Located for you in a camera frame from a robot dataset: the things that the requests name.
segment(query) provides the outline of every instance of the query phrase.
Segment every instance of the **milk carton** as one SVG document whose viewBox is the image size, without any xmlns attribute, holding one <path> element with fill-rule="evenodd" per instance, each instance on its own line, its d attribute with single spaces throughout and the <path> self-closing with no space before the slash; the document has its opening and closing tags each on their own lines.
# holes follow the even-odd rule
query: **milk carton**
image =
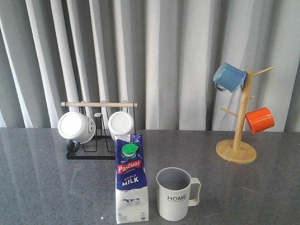
<svg viewBox="0 0 300 225">
<path fill-rule="evenodd" d="M 142 135 L 116 135 L 116 220 L 118 224 L 149 220 Z"/>
</svg>

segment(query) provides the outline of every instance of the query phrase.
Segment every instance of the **white cup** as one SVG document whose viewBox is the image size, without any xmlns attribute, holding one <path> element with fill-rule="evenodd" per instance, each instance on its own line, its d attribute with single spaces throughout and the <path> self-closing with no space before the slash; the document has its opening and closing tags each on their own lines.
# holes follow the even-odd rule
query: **white cup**
<svg viewBox="0 0 300 225">
<path fill-rule="evenodd" d="M 201 183 L 198 178 L 184 170 L 168 167 L 158 172 L 157 181 L 157 210 L 160 216 L 169 221 L 183 219 L 188 213 L 189 206 L 199 203 Z M 196 198 L 190 200 L 191 185 L 197 184 Z"/>
<path fill-rule="evenodd" d="M 115 135 L 125 135 L 133 132 L 133 118 L 127 112 L 119 111 L 110 116 L 108 120 L 109 132 L 112 139 Z"/>
<path fill-rule="evenodd" d="M 96 125 L 79 112 L 68 112 L 58 121 L 58 132 L 63 138 L 84 144 L 95 135 Z"/>
</svg>

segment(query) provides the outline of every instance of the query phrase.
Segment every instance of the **granite countertop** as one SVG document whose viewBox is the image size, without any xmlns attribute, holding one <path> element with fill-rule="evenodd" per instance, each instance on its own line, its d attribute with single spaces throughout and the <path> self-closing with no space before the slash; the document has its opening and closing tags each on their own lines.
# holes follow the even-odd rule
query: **granite countertop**
<svg viewBox="0 0 300 225">
<path fill-rule="evenodd" d="M 234 132 L 141 130 L 149 222 L 138 224 L 300 224 L 300 133 L 243 133 L 256 160 L 229 163 L 216 144 Z M 67 160 L 56 129 L 0 128 L 0 224 L 116 224 L 115 161 Z M 175 166 L 202 183 L 200 203 L 178 222 L 156 207 L 157 172 Z"/>
</svg>

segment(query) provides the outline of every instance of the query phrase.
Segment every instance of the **white curtain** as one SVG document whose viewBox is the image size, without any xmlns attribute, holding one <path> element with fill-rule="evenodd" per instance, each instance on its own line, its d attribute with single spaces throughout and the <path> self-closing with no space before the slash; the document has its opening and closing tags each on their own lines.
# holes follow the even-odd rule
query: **white curtain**
<svg viewBox="0 0 300 225">
<path fill-rule="evenodd" d="M 136 128 L 235 130 L 220 107 L 237 113 L 241 91 L 212 80 L 228 62 L 275 66 L 254 77 L 248 110 L 271 110 L 267 131 L 300 132 L 299 12 L 297 0 L 0 0 L 0 127 L 56 128 L 78 110 L 62 101 L 127 101 Z"/>
</svg>

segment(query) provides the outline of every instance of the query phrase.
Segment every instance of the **blue mug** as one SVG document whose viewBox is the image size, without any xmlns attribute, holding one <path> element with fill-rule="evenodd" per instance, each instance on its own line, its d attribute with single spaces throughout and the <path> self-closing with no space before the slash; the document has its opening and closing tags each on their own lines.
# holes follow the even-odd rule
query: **blue mug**
<svg viewBox="0 0 300 225">
<path fill-rule="evenodd" d="M 235 92 L 244 83 L 246 75 L 246 71 L 241 71 L 225 62 L 214 75 L 215 88 L 219 91 Z"/>
</svg>

